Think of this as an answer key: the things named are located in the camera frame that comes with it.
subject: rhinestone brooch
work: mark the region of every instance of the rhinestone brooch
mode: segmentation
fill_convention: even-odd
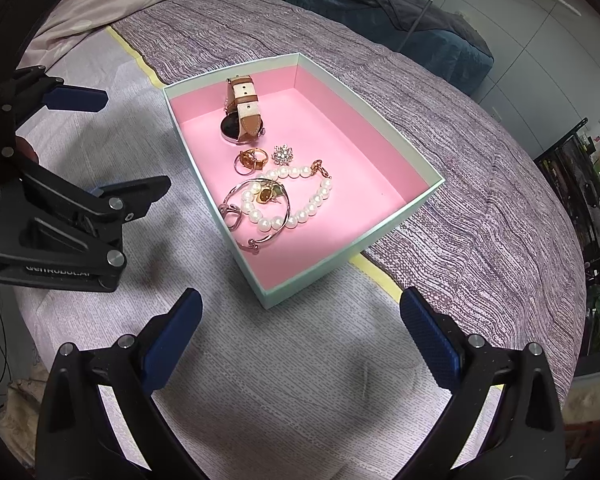
[[[288,166],[289,163],[294,160],[294,151],[291,146],[283,144],[282,146],[276,146],[273,149],[273,155],[271,155],[273,162],[279,166]]]

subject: box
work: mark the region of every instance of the box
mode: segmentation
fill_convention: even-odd
[[[235,146],[220,133],[226,80],[244,75],[253,78],[266,128],[257,147],[270,156],[275,146],[288,144],[294,150],[292,166],[321,159],[333,177],[333,190],[318,213],[295,229],[283,228],[259,254],[241,250],[234,238],[243,243],[258,238],[256,226],[246,219],[232,234],[217,207],[248,178],[235,173],[234,159],[249,146]],[[165,87],[164,96],[209,211],[265,308],[347,263],[409,217],[444,182],[367,102],[302,54],[214,70]],[[264,170],[275,167],[270,162]],[[294,212],[315,193],[320,177],[280,182]],[[240,196],[232,202],[240,205]],[[268,206],[282,208],[274,213],[284,214],[282,204]]]

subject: rose gold bangle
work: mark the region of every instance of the rose gold bangle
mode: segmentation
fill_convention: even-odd
[[[280,226],[279,229],[274,230],[274,232],[266,235],[264,238],[261,238],[260,240],[255,240],[254,238],[250,238],[247,241],[247,245],[240,243],[238,240],[235,241],[235,243],[238,245],[238,247],[240,247],[242,250],[249,251],[250,253],[253,253],[253,254],[258,254],[260,252],[261,244],[269,242],[270,240],[273,240],[273,238],[275,238],[278,234],[280,234],[282,232],[283,227],[286,225],[286,222],[289,220],[289,217],[291,216],[291,204],[289,202],[289,195],[286,193],[285,187],[282,184],[280,184],[279,182],[276,182],[275,180],[271,180],[268,178],[250,178],[248,180],[245,180],[245,181],[241,182],[240,184],[238,184],[237,186],[235,186],[229,193],[227,193],[227,196],[224,198],[222,203],[218,206],[218,211],[220,212],[220,215],[222,216],[223,220],[226,219],[226,217],[229,213],[237,215],[237,219],[235,220],[235,222],[231,225],[227,225],[229,231],[235,231],[238,228],[238,226],[240,225],[240,222],[242,221],[242,216],[249,214],[248,212],[243,211],[237,205],[229,204],[229,199],[235,193],[239,192],[240,190],[242,190],[244,187],[246,187],[248,184],[251,184],[252,182],[257,182],[259,184],[265,184],[266,186],[279,186],[280,191],[282,192],[282,194],[285,196],[285,199],[286,199],[286,214],[282,221],[282,225]]]

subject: pearl bracelet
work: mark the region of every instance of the pearl bracelet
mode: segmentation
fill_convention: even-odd
[[[278,195],[275,193],[276,189],[274,184],[279,178],[298,178],[298,176],[309,178],[318,172],[320,172],[323,177],[320,181],[320,187],[317,189],[316,193],[309,198],[307,204],[303,208],[296,211],[295,214],[288,216],[286,222],[281,216],[275,216],[271,219],[266,218],[262,211],[256,208],[254,202],[267,203],[276,201],[276,196]],[[267,233],[271,229],[279,231],[284,226],[286,226],[287,229],[294,229],[298,224],[305,223],[309,217],[316,215],[322,202],[329,198],[333,187],[333,181],[331,180],[329,173],[322,167],[321,160],[316,160],[311,166],[280,166],[276,170],[269,170],[257,175],[256,180],[259,178],[266,179],[268,182],[274,184],[265,184],[263,186],[260,182],[252,182],[250,187],[242,192],[241,209],[249,216],[251,222],[258,225],[258,231],[263,233]],[[258,200],[259,197],[262,196],[264,190],[269,191],[266,199],[263,201]]]

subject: pink paper lining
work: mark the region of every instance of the pink paper lining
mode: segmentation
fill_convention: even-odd
[[[310,166],[321,158],[333,176],[331,196],[316,216],[293,230],[285,228],[269,244],[263,244],[259,254],[244,253],[260,285],[268,290],[345,249],[428,186],[374,127],[306,70],[292,66],[252,77],[267,131],[258,147],[270,155],[276,145],[286,143],[294,150],[293,166]],[[170,101],[187,147],[217,204],[232,187],[256,175],[240,177],[234,171],[234,158],[249,146],[235,146],[220,135],[225,97],[223,82]],[[272,168],[276,166],[270,162],[264,171]],[[317,191],[321,178],[280,180],[292,213]],[[240,195],[231,202],[239,206]],[[284,199],[280,202],[258,207],[268,218],[284,216]],[[264,234],[244,218],[234,236],[244,244]]]

